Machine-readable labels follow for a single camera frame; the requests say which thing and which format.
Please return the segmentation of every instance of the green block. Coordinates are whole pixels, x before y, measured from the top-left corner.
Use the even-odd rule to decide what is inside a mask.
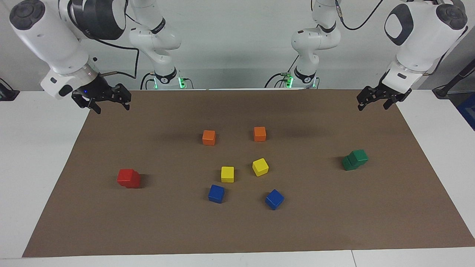
[[[346,171],[352,171],[356,170],[359,166],[353,166],[350,163],[350,160],[348,160],[348,156],[343,158],[343,168],[345,168]]]
[[[348,155],[348,160],[352,166],[359,167],[364,165],[368,160],[368,156],[363,149],[355,150]]]

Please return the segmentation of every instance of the orange block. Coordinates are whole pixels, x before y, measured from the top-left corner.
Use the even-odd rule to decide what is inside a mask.
[[[264,142],[266,137],[265,127],[254,127],[254,142]]]
[[[214,145],[216,142],[216,132],[210,130],[203,131],[203,144]]]

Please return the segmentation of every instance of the white wall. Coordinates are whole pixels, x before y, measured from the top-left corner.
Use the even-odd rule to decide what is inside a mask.
[[[4,0],[9,8],[18,0]],[[263,87],[276,72],[286,71],[296,52],[290,45],[294,31],[314,27],[310,0],[158,0],[167,23],[182,35],[180,49],[172,51],[177,67],[193,79],[197,88]],[[342,4],[345,22],[359,25],[379,0],[346,0]],[[368,24],[358,31],[342,29],[341,44],[319,52],[318,76],[321,88],[363,88],[376,85],[397,47],[384,33],[387,14],[400,4],[384,1]],[[465,0],[469,18],[475,18],[475,2]],[[133,23],[128,21],[128,29]],[[0,76],[14,87],[39,90],[39,82],[48,66],[36,58],[16,37],[8,16],[0,18]],[[124,34],[115,44],[129,46]],[[102,72],[133,72],[134,52],[121,51],[85,40],[83,45],[92,57],[98,57]],[[121,82],[138,89],[140,78],[152,70],[146,57],[140,59],[139,79],[111,76],[111,83]]]

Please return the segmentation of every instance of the wooden block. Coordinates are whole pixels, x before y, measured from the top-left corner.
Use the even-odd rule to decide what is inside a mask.
[[[203,131],[203,144],[214,145],[216,143],[216,132],[210,130]]]
[[[264,142],[266,140],[266,128],[254,127],[254,142]]]
[[[269,165],[264,158],[252,162],[252,169],[257,177],[266,174],[269,171]]]
[[[234,182],[234,167],[221,167],[221,182]]]

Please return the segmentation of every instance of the yellow block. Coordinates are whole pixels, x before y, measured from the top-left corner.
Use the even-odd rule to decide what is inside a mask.
[[[234,182],[234,167],[221,167],[221,182]]]
[[[254,170],[256,175],[259,177],[263,174],[266,174],[269,171],[269,165],[267,165],[266,160],[262,158],[252,163],[252,169]]]

